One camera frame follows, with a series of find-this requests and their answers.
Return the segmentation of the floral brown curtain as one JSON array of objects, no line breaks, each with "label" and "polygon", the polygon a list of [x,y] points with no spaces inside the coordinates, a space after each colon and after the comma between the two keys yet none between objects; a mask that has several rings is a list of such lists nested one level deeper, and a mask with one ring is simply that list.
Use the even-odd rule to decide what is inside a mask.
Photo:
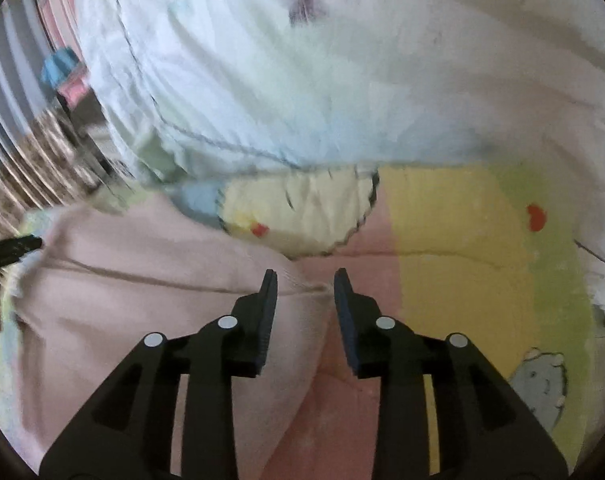
[{"label": "floral brown curtain", "polygon": [[128,176],[59,107],[41,113],[0,161],[0,240],[18,234],[28,211],[81,202]]}]

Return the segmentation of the pink floral gift bag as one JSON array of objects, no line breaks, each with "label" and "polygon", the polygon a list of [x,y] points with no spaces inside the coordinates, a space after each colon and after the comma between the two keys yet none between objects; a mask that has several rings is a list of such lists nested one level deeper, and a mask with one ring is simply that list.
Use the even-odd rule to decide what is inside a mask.
[{"label": "pink floral gift bag", "polygon": [[56,93],[64,99],[70,110],[77,107],[90,91],[89,76],[86,73],[71,74],[56,88]]}]

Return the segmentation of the light blue embroidered comforter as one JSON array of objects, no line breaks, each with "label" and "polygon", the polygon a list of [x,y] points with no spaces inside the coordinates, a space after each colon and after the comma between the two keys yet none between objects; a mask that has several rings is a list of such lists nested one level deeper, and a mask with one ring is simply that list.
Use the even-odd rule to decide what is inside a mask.
[{"label": "light blue embroidered comforter", "polygon": [[605,313],[605,0],[76,0],[150,184],[339,162],[536,162]]}]

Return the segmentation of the colourful cartoon striped quilt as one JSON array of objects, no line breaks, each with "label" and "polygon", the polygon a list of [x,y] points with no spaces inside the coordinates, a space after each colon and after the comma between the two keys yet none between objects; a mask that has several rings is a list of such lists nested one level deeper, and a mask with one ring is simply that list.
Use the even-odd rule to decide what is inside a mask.
[{"label": "colourful cartoon striped quilt", "polygon": [[[335,272],[347,270],[357,292],[416,333],[467,335],[567,463],[577,462],[592,371],[591,307],[571,229],[530,168],[347,167],[163,191],[127,185],[75,206],[122,214],[155,194],[196,223],[290,261],[337,259]],[[0,427],[20,454],[15,302],[38,255],[11,270],[1,300]]]}]

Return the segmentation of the blue cloth on cabinet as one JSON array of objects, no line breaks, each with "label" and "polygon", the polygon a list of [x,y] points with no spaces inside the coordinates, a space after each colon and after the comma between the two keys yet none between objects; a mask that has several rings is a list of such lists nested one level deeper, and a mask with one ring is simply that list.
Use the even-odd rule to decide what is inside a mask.
[{"label": "blue cloth on cabinet", "polygon": [[81,67],[82,62],[73,48],[57,49],[43,61],[40,81],[48,88],[56,90]]}]

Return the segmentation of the pink knit sweater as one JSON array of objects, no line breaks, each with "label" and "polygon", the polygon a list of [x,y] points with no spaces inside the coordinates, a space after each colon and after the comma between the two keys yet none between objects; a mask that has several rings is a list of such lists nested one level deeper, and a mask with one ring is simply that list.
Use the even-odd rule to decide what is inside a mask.
[{"label": "pink knit sweater", "polygon": [[377,425],[374,384],[345,362],[331,291],[335,258],[290,261],[196,223],[159,194],[122,214],[55,211],[19,283],[18,406],[33,467],[144,336],[197,332],[278,274],[267,365],[233,384],[244,479],[366,479]]}]

